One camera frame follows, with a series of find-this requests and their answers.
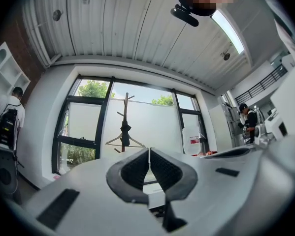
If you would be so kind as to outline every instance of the railing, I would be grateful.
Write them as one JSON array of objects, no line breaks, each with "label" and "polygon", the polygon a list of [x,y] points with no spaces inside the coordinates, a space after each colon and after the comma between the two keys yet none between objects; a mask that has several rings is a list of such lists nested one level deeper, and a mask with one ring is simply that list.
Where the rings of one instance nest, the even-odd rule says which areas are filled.
[{"label": "railing", "polygon": [[256,84],[253,88],[249,89],[245,93],[241,94],[236,98],[237,103],[240,105],[245,103],[247,100],[252,99],[262,91],[266,90],[270,85],[275,83],[278,79],[283,77],[287,73],[286,68],[283,65],[279,65],[273,72]]}]

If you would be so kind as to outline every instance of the black window frame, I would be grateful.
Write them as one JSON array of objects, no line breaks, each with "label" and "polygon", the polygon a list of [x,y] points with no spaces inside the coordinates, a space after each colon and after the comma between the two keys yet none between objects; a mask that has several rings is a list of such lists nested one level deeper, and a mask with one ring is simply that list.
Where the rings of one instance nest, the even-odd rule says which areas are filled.
[{"label": "black window frame", "polygon": [[[98,81],[108,82],[109,86],[108,86],[107,94],[106,94],[105,98],[74,96],[74,94],[76,93],[78,86],[82,80],[98,80]],[[136,86],[171,92],[174,106],[176,108],[177,115],[178,115],[182,143],[183,143],[182,129],[184,128],[182,114],[197,115],[198,120],[199,120],[199,124],[200,124],[200,129],[204,132],[203,135],[205,136],[205,138],[201,138],[201,140],[200,140],[201,144],[202,144],[202,150],[205,150],[205,152],[209,151],[206,129],[205,129],[205,125],[203,122],[203,117],[202,117],[202,114],[200,111],[200,107],[199,107],[199,104],[197,102],[197,98],[195,95],[190,95],[190,94],[187,94],[184,92],[176,91],[174,88],[173,89],[163,88],[163,87],[155,86],[155,85],[148,84],[148,83],[142,83],[142,82],[136,82],[136,81],[124,80],[124,79],[116,79],[115,77],[95,77],[95,76],[81,76],[81,75],[79,75],[76,78],[75,82],[73,83],[72,87],[70,88],[69,93],[67,94],[67,96],[62,104],[62,108],[60,110],[60,114],[59,114],[58,121],[56,124],[54,137],[53,137],[53,144],[52,144],[52,157],[51,157],[52,158],[52,160],[51,160],[52,161],[51,162],[52,173],[56,173],[56,174],[61,175],[59,172],[59,169],[60,169],[60,154],[61,154],[60,149],[61,149],[62,143],[70,144],[70,145],[78,146],[78,147],[84,147],[84,148],[93,148],[96,150],[95,160],[100,159],[102,130],[103,130],[104,122],[105,122],[105,117],[107,114],[108,101],[111,97],[114,83],[124,83],[124,84],[136,85]],[[177,94],[190,97],[195,110],[180,108]],[[94,141],[59,135],[60,127],[61,127],[61,125],[63,125],[64,119],[66,117],[66,110],[67,110],[69,104],[72,102],[101,105]]]}]

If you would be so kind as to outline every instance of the coat rack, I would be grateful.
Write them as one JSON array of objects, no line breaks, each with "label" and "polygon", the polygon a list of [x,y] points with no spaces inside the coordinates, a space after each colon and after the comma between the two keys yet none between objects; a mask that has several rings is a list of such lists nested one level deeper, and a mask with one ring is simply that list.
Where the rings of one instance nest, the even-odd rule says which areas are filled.
[{"label": "coat rack", "polygon": [[[125,147],[134,147],[134,148],[145,148],[146,146],[143,145],[142,143],[134,140],[130,135],[129,135],[129,131],[131,130],[131,126],[128,125],[128,121],[127,121],[127,112],[128,112],[128,100],[134,98],[134,95],[129,97],[129,93],[126,93],[126,98],[125,100],[123,100],[124,102],[124,111],[123,114],[117,112],[117,114],[123,116],[123,121],[122,121],[122,126],[121,126],[121,134],[112,139],[109,142],[106,142],[106,145],[112,145],[112,146],[121,146],[121,151],[119,151],[118,149],[114,148],[115,151],[117,151],[118,153],[124,152],[125,151]],[[121,144],[122,145],[116,145],[116,144],[111,144],[112,142],[116,141],[120,139],[121,140]],[[130,140],[137,143],[139,146],[130,146]]]}]

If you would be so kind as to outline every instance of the brick wall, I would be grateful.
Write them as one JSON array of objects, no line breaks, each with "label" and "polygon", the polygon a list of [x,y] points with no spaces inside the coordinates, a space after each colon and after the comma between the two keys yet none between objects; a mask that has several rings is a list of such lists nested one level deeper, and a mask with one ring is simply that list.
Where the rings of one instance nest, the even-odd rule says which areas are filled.
[{"label": "brick wall", "polygon": [[30,45],[20,6],[17,6],[17,9],[8,16],[1,26],[0,45],[4,42],[7,43],[14,59],[31,81],[21,100],[21,103],[26,108],[26,102],[45,69]]}]

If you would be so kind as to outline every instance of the white t-shirt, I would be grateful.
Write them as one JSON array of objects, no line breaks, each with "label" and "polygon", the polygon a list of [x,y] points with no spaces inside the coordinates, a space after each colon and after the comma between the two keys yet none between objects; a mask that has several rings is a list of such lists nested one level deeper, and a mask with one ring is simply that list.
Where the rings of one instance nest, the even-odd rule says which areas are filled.
[{"label": "white t-shirt", "polygon": [[24,120],[25,120],[25,109],[24,109],[23,105],[21,105],[19,99],[17,99],[15,96],[4,95],[0,99],[0,115],[3,114],[3,112],[8,109],[16,109],[17,110],[17,118],[19,120],[19,127],[22,128],[24,126]]}]

